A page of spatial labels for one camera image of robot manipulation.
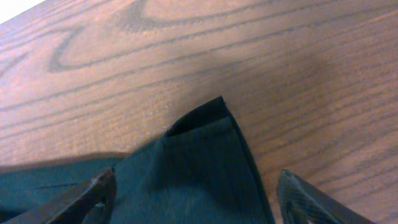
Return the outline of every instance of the white corner background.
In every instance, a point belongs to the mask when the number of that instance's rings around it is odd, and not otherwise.
[[[44,2],[44,0],[0,0],[0,24]]]

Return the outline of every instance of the fabric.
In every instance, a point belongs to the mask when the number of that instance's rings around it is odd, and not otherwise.
[[[274,223],[252,155],[222,97],[127,158],[1,175],[0,222],[109,166],[118,184],[111,223]]]

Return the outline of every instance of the wooden surface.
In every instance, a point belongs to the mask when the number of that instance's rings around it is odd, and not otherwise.
[[[2,171],[133,152],[223,95],[290,169],[398,223],[396,0],[48,0],[0,25]]]

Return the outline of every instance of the dark green cloth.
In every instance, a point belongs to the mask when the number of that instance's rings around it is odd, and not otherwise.
[[[252,155],[222,97],[179,119],[129,157],[0,176],[0,221],[113,166],[111,223],[273,223]]]

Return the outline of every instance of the wooden table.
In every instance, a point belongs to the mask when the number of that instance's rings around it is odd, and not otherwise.
[[[126,155],[223,95],[262,174],[398,222],[396,0],[48,0],[0,25],[1,171]]]

